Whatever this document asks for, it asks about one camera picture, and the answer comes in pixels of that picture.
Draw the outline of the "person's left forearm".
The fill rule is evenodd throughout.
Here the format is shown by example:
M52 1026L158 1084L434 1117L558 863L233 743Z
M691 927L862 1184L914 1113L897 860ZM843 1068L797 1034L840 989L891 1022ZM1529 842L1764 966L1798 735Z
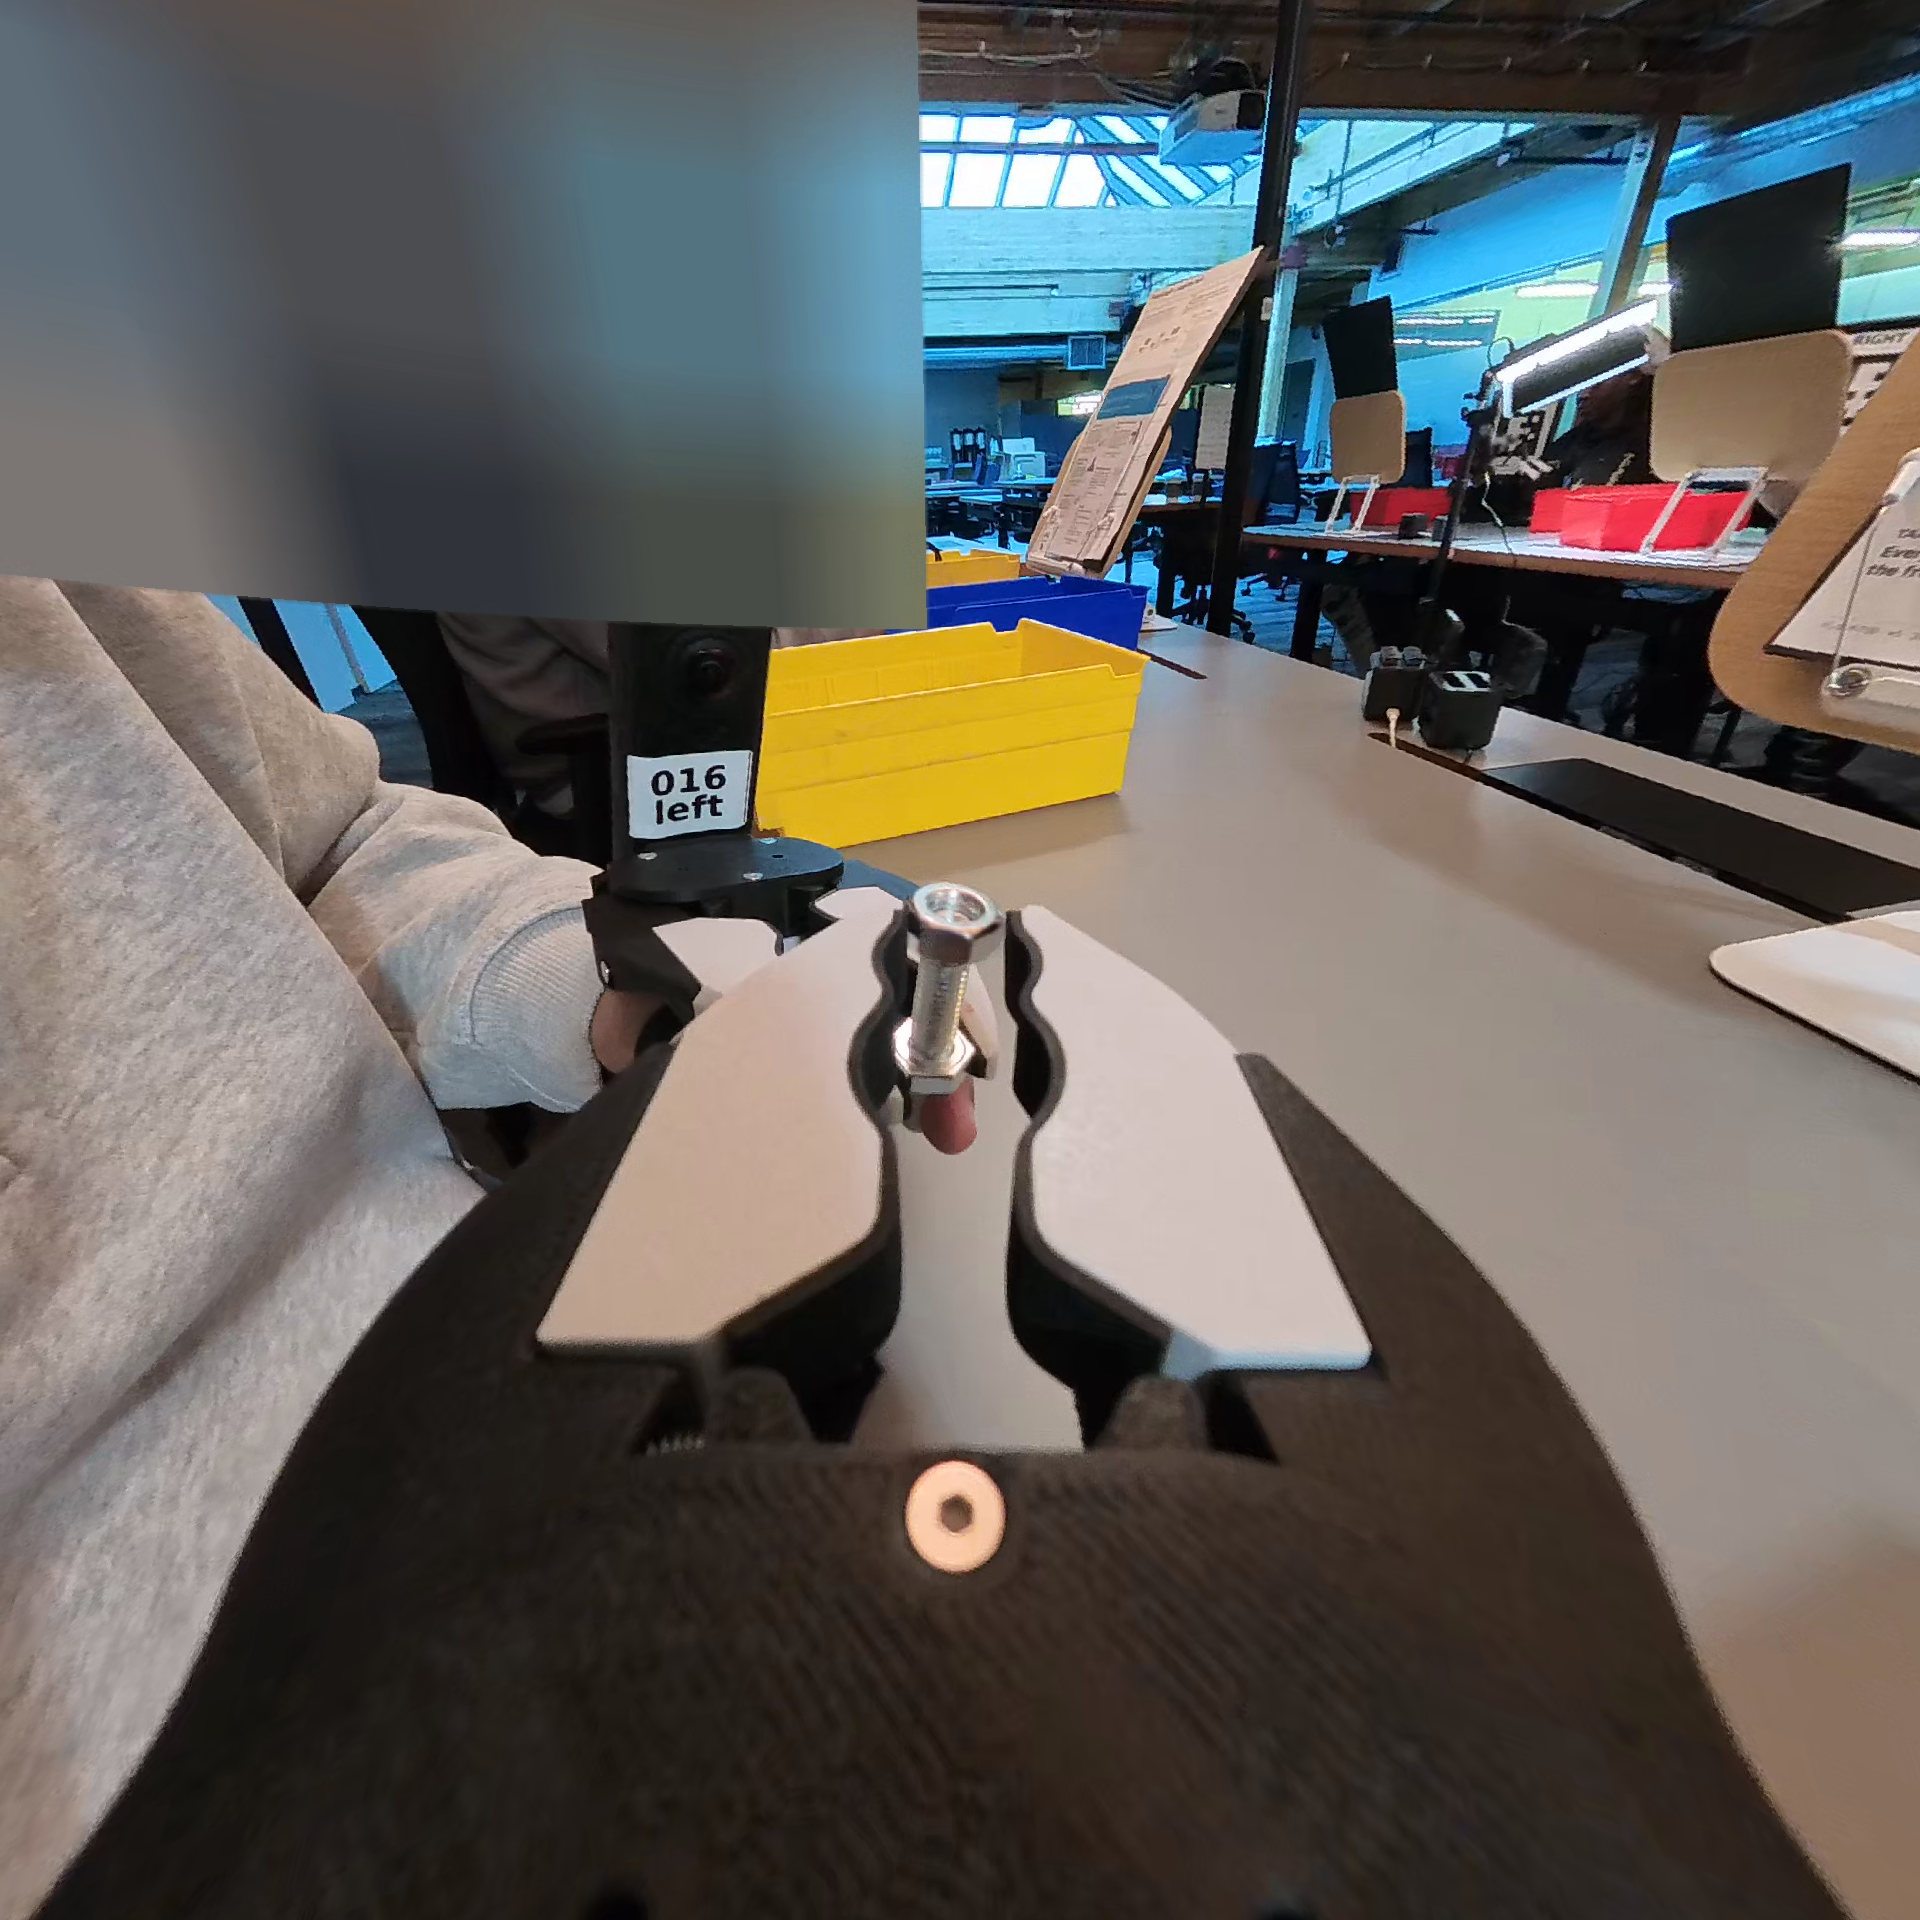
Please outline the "person's left forearm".
M301 794L282 848L434 1106L573 1113L601 1087L585 863L529 850L470 799L374 773Z

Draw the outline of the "white instruction sheet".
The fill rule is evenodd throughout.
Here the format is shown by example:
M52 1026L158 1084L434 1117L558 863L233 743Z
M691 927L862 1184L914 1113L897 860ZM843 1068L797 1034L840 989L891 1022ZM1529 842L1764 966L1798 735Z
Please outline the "white instruction sheet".
M1774 656L1918 669L1918 449L1860 532L1768 644Z

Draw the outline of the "person's left hand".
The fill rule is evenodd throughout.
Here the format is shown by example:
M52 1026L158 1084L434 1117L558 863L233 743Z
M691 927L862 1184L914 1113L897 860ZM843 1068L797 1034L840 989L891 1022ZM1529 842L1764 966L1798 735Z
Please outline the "person's left hand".
M605 1076L628 1070L638 1055L682 1031L682 1020L665 1010L658 997L604 989L593 1007L593 1055ZM972 1150L976 1140L976 1080L963 1076L953 1093L922 1094L913 1103L907 1127L946 1156Z

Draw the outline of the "white light bar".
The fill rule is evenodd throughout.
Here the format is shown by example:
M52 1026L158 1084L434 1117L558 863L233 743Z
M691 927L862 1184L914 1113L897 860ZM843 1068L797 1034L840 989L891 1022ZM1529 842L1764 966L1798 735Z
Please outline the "white light bar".
M1490 373L1499 415L1536 414L1614 377L1656 367L1669 351L1659 314L1659 298L1644 296L1509 354Z

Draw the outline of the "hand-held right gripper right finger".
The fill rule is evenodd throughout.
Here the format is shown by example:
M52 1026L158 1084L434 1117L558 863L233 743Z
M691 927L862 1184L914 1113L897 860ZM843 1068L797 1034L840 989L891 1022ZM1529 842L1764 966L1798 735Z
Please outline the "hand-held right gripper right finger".
M1373 1345L1251 1076L1182 993L1048 906L1011 917L1026 1132L1009 1310L1064 1380L1348 1374Z

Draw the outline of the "black vertical pole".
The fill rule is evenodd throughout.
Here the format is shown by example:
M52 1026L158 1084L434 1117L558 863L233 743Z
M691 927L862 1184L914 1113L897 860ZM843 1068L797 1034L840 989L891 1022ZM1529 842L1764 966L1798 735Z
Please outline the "black vertical pole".
M1257 265L1237 309L1238 357L1227 436L1227 462L1220 474L1214 556L1206 585L1206 631L1220 638L1235 633L1237 581L1241 560L1241 528L1252 480L1269 314L1284 244L1289 173L1298 141L1306 100L1306 69L1309 55L1315 2L1280 2L1273 58L1265 102L1261 168L1254 197Z

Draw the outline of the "ceiling projector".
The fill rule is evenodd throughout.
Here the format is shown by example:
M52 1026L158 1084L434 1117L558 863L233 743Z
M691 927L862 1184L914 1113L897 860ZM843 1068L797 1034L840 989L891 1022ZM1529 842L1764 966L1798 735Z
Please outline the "ceiling projector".
M1160 159L1184 168L1206 168L1259 157L1265 117L1261 86L1193 94L1166 119L1160 132Z

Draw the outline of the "person's grey hoodie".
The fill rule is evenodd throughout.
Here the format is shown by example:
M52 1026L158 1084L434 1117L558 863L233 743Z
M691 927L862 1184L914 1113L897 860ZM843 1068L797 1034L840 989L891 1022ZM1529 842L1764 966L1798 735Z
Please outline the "person's grey hoodie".
M347 1350L477 1201L285 876L380 775L209 599L5 577L5 1914L154 1743Z

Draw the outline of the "grey desk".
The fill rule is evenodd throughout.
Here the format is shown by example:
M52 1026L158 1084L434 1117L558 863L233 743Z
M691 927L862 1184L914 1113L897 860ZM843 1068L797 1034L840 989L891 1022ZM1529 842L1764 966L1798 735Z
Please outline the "grey desk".
M1117 794L851 854L1051 906L1356 1140L1584 1406L1814 1865L1916 1914L1916 1084L1716 980L1774 902L1388 750L1324 668L1147 644Z

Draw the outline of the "silver bolt with nuts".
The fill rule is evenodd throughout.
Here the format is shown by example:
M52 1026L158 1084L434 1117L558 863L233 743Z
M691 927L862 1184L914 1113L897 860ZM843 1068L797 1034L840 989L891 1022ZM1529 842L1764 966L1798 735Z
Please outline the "silver bolt with nuts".
M897 1078L907 1100L949 1096L996 1070L998 1042L970 1026L970 993L1001 946L1006 917L976 886L936 879L913 894L905 921L914 989L894 1031Z

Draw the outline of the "blue plastic bin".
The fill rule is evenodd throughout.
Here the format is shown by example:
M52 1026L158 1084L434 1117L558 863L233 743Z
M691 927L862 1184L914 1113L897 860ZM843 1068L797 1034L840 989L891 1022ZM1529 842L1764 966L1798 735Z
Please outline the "blue plastic bin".
M992 625L1011 633L1036 621L1126 652L1140 639L1147 589L1124 581L1056 577L1045 573L992 582L929 586L929 631Z

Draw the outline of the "wooden desk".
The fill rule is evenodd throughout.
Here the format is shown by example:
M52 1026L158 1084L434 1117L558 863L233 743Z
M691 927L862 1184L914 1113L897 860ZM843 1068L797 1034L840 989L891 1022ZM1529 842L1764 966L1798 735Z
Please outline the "wooden desk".
M1469 525L1450 548L1451 566L1522 572L1616 585L1729 592L1763 557L1764 540L1734 540L1713 548L1611 550L1568 546L1545 534ZM1289 560L1379 560L1430 566L1440 560L1438 540L1401 540L1381 529L1333 529L1309 522L1251 525L1241 548Z

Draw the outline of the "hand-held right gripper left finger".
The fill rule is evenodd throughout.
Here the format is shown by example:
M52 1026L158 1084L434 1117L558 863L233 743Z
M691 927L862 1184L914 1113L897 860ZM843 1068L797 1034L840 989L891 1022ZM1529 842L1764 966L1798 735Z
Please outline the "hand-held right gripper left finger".
M802 941L680 1033L541 1350L685 1374L869 1368L900 1303L882 941Z

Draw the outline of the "white document stand base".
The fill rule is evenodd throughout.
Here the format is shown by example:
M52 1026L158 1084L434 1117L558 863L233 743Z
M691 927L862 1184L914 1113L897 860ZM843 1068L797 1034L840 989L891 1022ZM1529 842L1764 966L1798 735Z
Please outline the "white document stand base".
M1918 1078L1918 912L1881 912L1713 950L1716 980Z

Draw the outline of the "black monitor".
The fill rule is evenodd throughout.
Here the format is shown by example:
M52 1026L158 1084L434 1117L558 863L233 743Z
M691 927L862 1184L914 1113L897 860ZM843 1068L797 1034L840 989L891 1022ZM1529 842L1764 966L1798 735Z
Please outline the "black monitor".
M1388 296L1346 303L1324 320L1336 400L1398 389L1397 314Z
M1834 329L1850 162L1669 218L1672 351Z

